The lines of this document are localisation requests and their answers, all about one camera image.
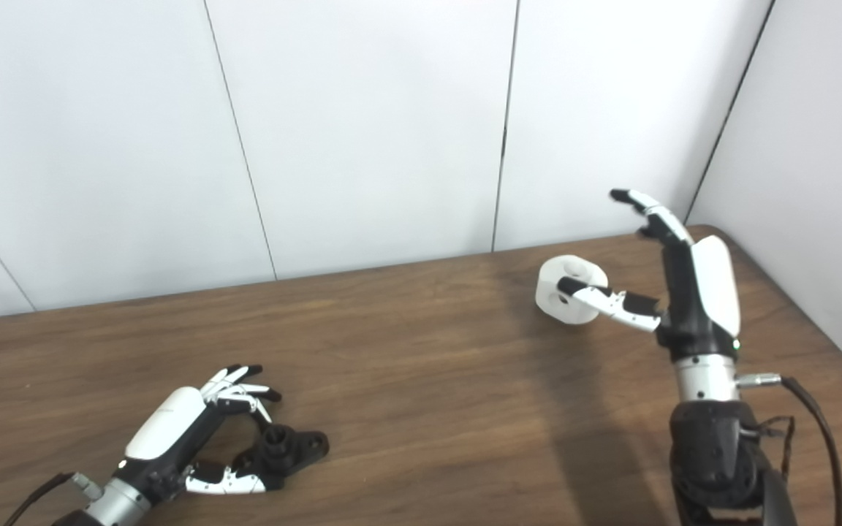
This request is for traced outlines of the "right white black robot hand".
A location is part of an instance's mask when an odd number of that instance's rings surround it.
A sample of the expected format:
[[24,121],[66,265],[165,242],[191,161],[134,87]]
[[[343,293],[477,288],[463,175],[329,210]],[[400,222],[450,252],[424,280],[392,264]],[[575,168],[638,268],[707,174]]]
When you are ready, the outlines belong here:
[[673,362],[708,355],[737,362],[740,304],[724,240],[711,235],[696,242],[681,220],[648,194],[615,188],[610,196],[645,217],[646,224],[639,230],[642,237],[661,243],[667,307],[659,309],[655,297],[567,275],[557,282],[559,295],[609,319],[654,333]]

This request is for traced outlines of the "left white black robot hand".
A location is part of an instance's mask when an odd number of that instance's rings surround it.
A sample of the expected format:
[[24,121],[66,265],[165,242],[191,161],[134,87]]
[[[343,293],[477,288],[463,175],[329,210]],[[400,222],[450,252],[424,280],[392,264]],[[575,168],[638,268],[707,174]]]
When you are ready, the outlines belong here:
[[152,506],[183,492],[232,495],[281,489],[280,477],[197,457],[228,416],[248,415],[261,432],[271,426],[265,403],[280,402],[281,394],[245,382],[261,372],[259,364],[234,364],[201,387],[175,389],[127,444],[113,479],[133,487]]

